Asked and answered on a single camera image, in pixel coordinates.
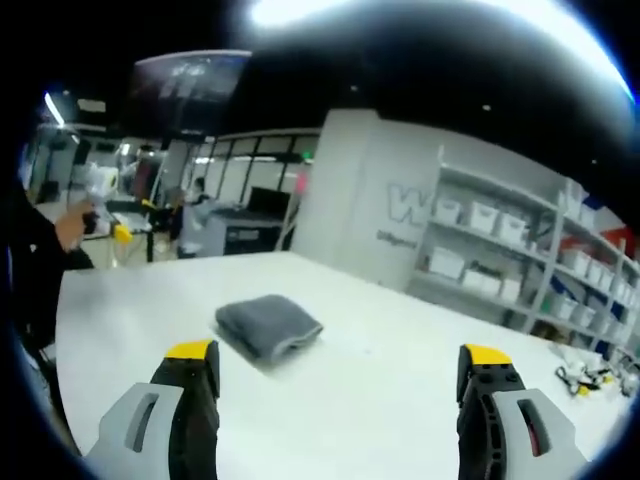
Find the person's left hand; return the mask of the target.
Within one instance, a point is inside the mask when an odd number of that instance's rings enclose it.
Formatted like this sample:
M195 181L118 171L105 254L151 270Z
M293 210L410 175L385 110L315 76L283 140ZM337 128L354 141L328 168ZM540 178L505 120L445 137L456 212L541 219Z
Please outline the person's left hand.
M54 223L56 236L62 249L72 250L87 232L93 233L97 218L95 205L89 200L69 206Z

